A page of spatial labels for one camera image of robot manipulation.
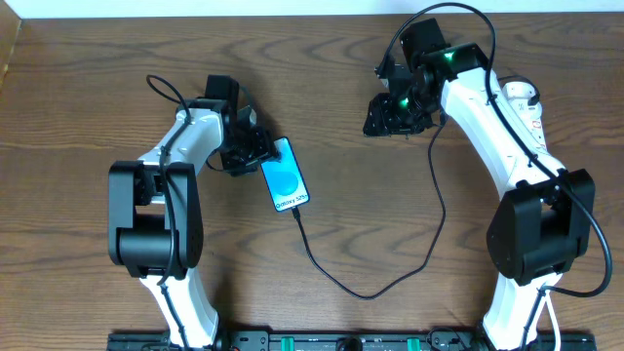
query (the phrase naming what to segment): table surface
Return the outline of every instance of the table surface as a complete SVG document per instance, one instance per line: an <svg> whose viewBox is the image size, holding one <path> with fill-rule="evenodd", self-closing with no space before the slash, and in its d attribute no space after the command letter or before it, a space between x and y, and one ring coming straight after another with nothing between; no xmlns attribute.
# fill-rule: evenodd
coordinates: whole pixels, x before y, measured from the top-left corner
<svg viewBox="0 0 624 351"><path fill-rule="evenodd" d="M364 138L372 68L406 16L28 20L0 96L0 340L8 349L102 349L109 332L163 330L150 295L107 253L107 172L171 127L175 106L145 84L159 74L188 97L206 77L249 87L293 144L312 201L301 208L312 249L336 278L374 293L420 264L440 204L427 166L433 130ZM451 43L489 33L475 16L437 16ZM624 15L495 15L499 75L542 94L549 150L597 185L611 244L609 289L555 295L564 330L620 349L624 325ZM296 223L277 214L261 174L199 178L205 242L199 269L232 323L274 330L415 331L471 327L488 311L496 271L486 230L498 198L454 122L433 151L448 208L429 266L375 301L340 291L310 264ZM604 272L592 234L560 286L590 290ZM541 326L550 329L546 316Z"/></svg>

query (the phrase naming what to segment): smartphone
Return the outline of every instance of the smartphone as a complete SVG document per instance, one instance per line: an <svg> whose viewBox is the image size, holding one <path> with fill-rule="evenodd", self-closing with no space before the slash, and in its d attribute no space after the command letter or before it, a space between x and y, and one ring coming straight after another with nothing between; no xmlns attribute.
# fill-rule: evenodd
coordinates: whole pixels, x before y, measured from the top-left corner
<svg viewBox="0 0 624 351"><path fill-rule="evenodd" d="M275 147L279 152L278 159L265 162L261 167L273 206L277 212L282 212L307 203L310 195L289 139L282 137L275 140Z"/></svg>

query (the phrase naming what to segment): black wire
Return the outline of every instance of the black wire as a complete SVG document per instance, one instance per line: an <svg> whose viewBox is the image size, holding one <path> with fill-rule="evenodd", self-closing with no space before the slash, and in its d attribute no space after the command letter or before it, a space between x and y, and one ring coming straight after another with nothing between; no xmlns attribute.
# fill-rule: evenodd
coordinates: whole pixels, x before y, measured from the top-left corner
<svg viewBox="0 0 624 351"><path fill-rule="evenodd" d="M190 125L191 113L190 113L190 110L188 109L188 105L186 104L186 101L184 100L182 95L179 93L179 91L171 83L169 83L168 81L166 81L165 79L161 77L151 75L151 74L148 74L145 77L145 80L147 81L147 85L149 85L150 88L152 88L159 95L169 100L173 100L173 99L170 97L167 97L165 94L159 91L156 87L154 87L154 85L151 83L152 79L156 79L157 81L160 81L161 83L165 84L169 89L171 89L174 92L174 94L177 96L177 98L179 98L179 101L181 101L181 104L184 107L184 112L186 113L186 116L184 117L184 123L180 126L180 128L178 128L175 131L175 133L172 135L172 137L170 137L167 143L165 143L165 145L161 147L160 157L158 160L159 173L160 173L161 179L163 180L163 193L165 196L165 210L169 217L169 225L171 228L172 240L171 240L171 245L170 245L169 260L167 262L167 267L160 281L157 283L157 285L161 287L161 293L165 296L165 300L167 301L167 306L169 307L169 311L174 317L175 323L177 324L177 328L180 333L180 337L182 338L182 343L184 345L184 350L187 350L188 341L186 340L186 333L184 331L184 326L182 325L182 322L179 319L176 313L176 310L174 309L174 305L171 302L171 298L167 291L167 286L164 285L164 283L167 281L167 279L171 275L172 267L174 265L174 260L176 259L176 252L177 252L176 214L174 212L174 204L173 204L172 195L169 189L170 179L169 179L169 173L167 172L167 168L165 166L165 159L167 158L167 156L169 156L172 146L174 145L174 142L176 141L176 139L179 137L179 135L182 132L184 132L184 129L188 125Z"/></svg>
<svg viewBox="0 0 624 351"><path fill-rule="evenodd" d="M223 172L224 171L223 169L217 169L217 168L213 167L213 165L211 165L211 162L208 159L206 159L206 166L209 169L213 170L213 171L217 171L217 172Z"/></svg>
<svg viewBox="0 0 624 351"><path fill-rule="evenodd" d="M188 340L186 339L186 331L184 330L182 321L179 319L179 316L177 315L176 310L174 309L174 303L172 302L172 298L169 296L169 291L167 290L166 285L160 286L160 293L165 297L165 301L167 302L167 307L169 307L169 311L171 312L172 317L174 317L175 324L177 325L177 332L179 332L179 335L182 338L182 345L184 347L184 350L188 350L189 346L188 346Z"/></svg>
<svg viewBox="0 0 624 351"><path fill-rule="evenodd" d="M323 273L326 277L328 277L328 279L330 279L334 284L338 285L339 288L343 289L346 293L350 294L351 296L356 297L356 298L360 298L362 300L373 300L373 299L376 299L376 298L382 296L383 294L385 294L387 291L392 289L397 284L403 282L405 279L413 276L414 274L419 273L420 271L425 269L425 267L427 266L427 263L429 262L429 258L431 258L431 254L433 253L433 249L435 248L436 243L438 242L438 238L440 237L440 233L442 232L442 227L445 224L445 219L447 218L447 208L445 207L445 201L442 198L442 193L440 192L440 188L438 187L438 181L436 180L436 174L434 173L433 163L431 161L431 148L433 147L434 141L436 141L436 137L438 137L438 134L442 131L442 128L445 126L445 122L446 122L446 119L444 118L444 115L441 115L440 127L438 128L436 133L431 138L431 142L429 143L429 149L427 151L427 156L429 158L429 168L431 169L431 177L433 179L433 184L436 187L436 191L438 192L438 198L440 199L440 205L442 207L442 218L440 219L440 225L438 226L438 231L436 232L436 235L434 236L433 241L431 242L431 247L429 247L429 252L427 253L427 256L425 257L425 260L422 262L420 267L418 267L418 268L412 270L411 272L409 272L409 273L399 277L397 280L395 280L394 282L388 284L385 288L383 288L379 292L374 293L372 295L362 295L362 294L353 292L349 288L345 287L342 283L340 283L337 279L335 279L325 269L323 269L323 267L321 267L321 265L319 265L319 263L314 258L314 255L310 251L310 245L308 244L308 239L305 236L305 230L303 230L303 224L301 223L301 214L299 213L299 209L298 208L293 208L292 209L292 216L294 216L294 219L296 220L296 223L299 225L299 230L301 231L301 238L303 239L303 245L305 246L305 251L308 254L308 258L310 258L310 261L312 261L312 264L316 267L316 269L318 269L321 273Z"/></svg>
<svg viewBox="0 0 624 351"><path fill-rule="evenodd" d="M168 96L167 94L163 93L160 91L160 89L156 88L152 82L151 82L151 78L154 78L158 81L160 81L161 83L165 84L167 87L169 87L169 89L171 89L172 91L174 91L175 95L177 96L177 98L179 99L175 99L173 97ZM167 82L166 80L164 80L163 78L160 78L158 76L155 75L151 75L148 74L147 75L147 85L149 86L149 88L151 88L154 92L156 92L156 94L158 94L159 96L166 98L169 101L175 102L177 104L181 104L181 101L184 101L184 98L182 98L182 95L180 95L179 93L177 93L176 88L174 88L171 84L169 84L169 82Z"/></svg>
<svg viewBox="0 0 624 351"><path fill-rule="evenodd" d="M177 96L177 98L179 98L179 100L175 100L172 97L165 95L163 92L161 92L156 87L154 87L154 85L151 82L152 79L156 79L157 81L166 85L169 89L172 90L172 92L174 92L174 94ZM171 100L171 101L177 101L177 102L181 101L182 107L184 107L184 112L186 113L186 116L184 117L184 123L180 126L180 128L177 129L177 131L175 131L172 137L170 137L169 140L167 140L167 143L161 146L160 158L158 160L159 173L160 173L161 179L163 180L163 185L164 185L163 194L165 195L165 210L167 211L167 214L169 217L169 225L170 225L171 233L172 233L172 241L171 241L170 250L169 250L170 253L169 253L169 260L167 263L167 268L165 269L165 273L163 274L163 277L160 279L160 281L157 284L158 286L161 286L165 283L165 281L167 281L167 279L171 275L172 267L174 265L174 260L176 258L176 250L177 250L176 214L174 213L174 202L172 201L172 194L169 189L170 180L169 180L169 173L167 172L167 168L165 167L165 159L167 158L167 156L169 156L172 150L172 146L174 145L174 142L176 142L176 139L179 137L179 135L182 134L182 132L184 132L184 129L186 129L186 127L191 124L191 112L188 109L188 105L186 104L186 101L184 100L182 95L179 93L176 87L174 87L171 83L169 83L168 81L166 81L165 79L159 76L152 75L152 74L148 74L145 77L145 80L147 81L147 85L152 90L154 90L154 92L158 93L160 96L165 97L166 99Z"/></svg>
<svg viewBox="0 0 624 351"><path fill-rule="evenodd" d="M461 346L463 346L463 348L464 348L463 351L470 350L466 346L466 344L464 343L464 340L461 339L461 336L459 336L459 333L457 331L455 331L455 330L453 330L451 328L447 328L447 327L437 327L437 328L434 328L434 329L430 330L427 333L427 336L425 337L425 341L429 344L429 346L431 346L432 350L435 349L434 351L440 351L440 349L438 347L434 346L433 342L432 342L432 337L433 337L433 333L434 332L454 332L455 335L457 335L457 338L459 339L459 342L461 343Z"/></svg>
<svg viewBox="0 0 624 351"><path fill-rule="evenodd" d="M451 3L451 2L436 4L436 5L430 6L430 7L426 8L426 9L418 12L417 14L415 14L411 18L409 18L401 26L401 28L395 33L394 37L392 38L392 41L390 42L390 45L386 49L386 52L385 52L385 54L383 56L383 59L381 61L381 64L379 65L379 67L378 67L379 69L377 71L380 72L381 70L383 70L384 64L385 64L388 56L390 55L390 51L392 50L392 47L393 47L394 43L397 41L397 38L399 37L399 35L401 35L403 30L412 21L414 21L416 18L420 17L421 15L423 15L423 14L425 14L425 13L427 13L427 12L433 10L433 9L437 9L437 8L441 8L441 7L445 7L445 6L453 6L453 7L458 7L458 8L469 10L469 11L473 12L475 15L479 16L487 24L487 27L489 28L489 31L491 33L491 52L489 54L489 58L488 58L488 61L487 61L487 67L486 67L486 92L487 92L487 99L488 99L488 101L491 102L491 106L494 109L494 112L496 113L496 116L498 117L500 122L503 124L503 126L505 127L505 129L507 130L509 135L512 137L512 139L518 144L518 146L523 150L525 155L528 157L529 162L534 164L547 177L551 178L555 184L559 185L560 189L562 189L562 191L565 193L565 195L567 197L569 197L570 200L572 201L572 203L574 205L576 205L579 208L579 210L587 217L587 219L592 224L592 227L594 228L594 231L596 232L596 236L598 237L598 240L600 241L601 247L603 249L603 254L604 254L604 276L603 276L603 281L600 283L600 285L597 288L595 288L595 289L593 289L592 291L589 291L589 292L575 292L575 291L568 290L568 289L563 289L563 288L544 286L544 287L540 288L540 293L543 293L543 291L547 291L548 290L548 291L552 291L552 292L556 292L556 293L562 293L562 294L566 294L566 295L574 296L574 297L593 297L593 296L596 296L596 295L602 293L606 289L606 287L608 287L608 284L609 284L609 282L611 280L611 274L612 274L612 271L613 271L613 260L611 258L611 252L610 252L610 248L608 246L608 242L606 241L605 234L603 233L603 230L600 228L600 225L598 224L598 222L596 221L594 216L587 210L587 208L582 203L582 201L572 192L572 190L567 186L567 184L565 184L561 180L559 180L556 175L554 175L539 160L537 160L537 155L533 154L531 152L531 150L525 145L525 143L520 139L518 134L516 134L516 131L514 131L514 129L509 124L509 122L505 119L505 116L503 115L502 111L500 110L500 107L498 107L498 104L496 103L496 96L491 91L491 80L490 80L491 72L492 72L492 66L494 64L494 54L496 52L496 30L494 29L493 24L491 23L491 21L488 19L488 17L486 15L484 15L481 11L479 11L479 10L477 10L477 9L471 7L471 6L464 5L464 4L459 4L459 3ZM537 297L537 299L535 301L535 304L539 305L539 301L538 301L539 299L540 299L540 295L538 295L538 297ZM526 324L527 326L530 326L534 316L535 316L535 313L532 313L532 315L529 317L529 320L527 321L527 324ZM523 335L523 340L524 341L526 341L526 339L527 339L527 333L528 333L528 328L525 328L525 335ZM523 351L526 349L526 347L527 346L524 343L521 345L521 349Z"/></svg>
<svg viewBox="0 0 624 351"><path fill-rule="evenodd" d="M535 315L537 314L537 307L539 307L542 298L546 295L546 291L542 289L537 290L537 297L535 298L535 302L533 302L533 307L530 309L530 313L528 314L528 319L526 320L525 331L523 331L523 339L521 341L520 349L525 351L527 349L527 337L528 330L530 329L530 325L533 324L533 320L535 319Z"/></svg>

